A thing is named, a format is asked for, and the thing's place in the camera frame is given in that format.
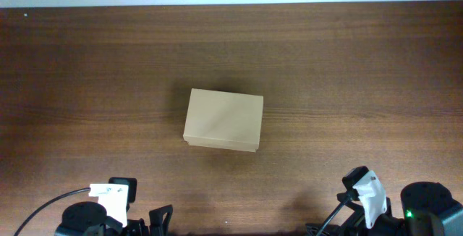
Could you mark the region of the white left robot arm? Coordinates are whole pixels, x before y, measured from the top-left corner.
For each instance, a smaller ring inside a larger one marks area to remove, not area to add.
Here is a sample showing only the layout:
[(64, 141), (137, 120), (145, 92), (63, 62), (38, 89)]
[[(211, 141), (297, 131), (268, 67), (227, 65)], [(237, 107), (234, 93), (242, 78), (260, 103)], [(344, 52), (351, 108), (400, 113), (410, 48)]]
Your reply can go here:
[(150, 224), (143, 219), (129, 220), (127, 225), (107, 214), (99, 203), (81, 202), (66, 208), (55, 236), (167, 236), (173, 206), (149, 212)]

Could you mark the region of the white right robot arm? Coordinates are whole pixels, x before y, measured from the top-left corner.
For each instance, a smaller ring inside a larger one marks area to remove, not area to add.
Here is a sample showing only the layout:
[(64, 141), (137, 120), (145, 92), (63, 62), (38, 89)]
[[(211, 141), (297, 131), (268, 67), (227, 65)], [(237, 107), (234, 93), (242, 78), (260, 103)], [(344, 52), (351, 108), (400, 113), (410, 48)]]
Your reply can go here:
[(309, 236), (462, 236), (462, 204), (438, 182), (414, 182), (401, 191), (404, 218), (392, 216), (391, 202), (386, 200), (386, 213), (381, 214), (369, 229), (363, 207), (339, 193), (339, 205), (353, 210), (341, 225), (307, 224)]

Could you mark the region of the brown cardboard box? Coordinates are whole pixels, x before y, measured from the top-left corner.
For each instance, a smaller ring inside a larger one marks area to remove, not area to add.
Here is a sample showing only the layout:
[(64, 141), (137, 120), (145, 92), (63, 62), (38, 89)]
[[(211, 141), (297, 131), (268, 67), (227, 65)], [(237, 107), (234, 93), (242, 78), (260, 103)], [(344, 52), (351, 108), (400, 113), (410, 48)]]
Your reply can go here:
[(193, 88), (183, 138), (190, 146), (256, 152), (263, 97)]

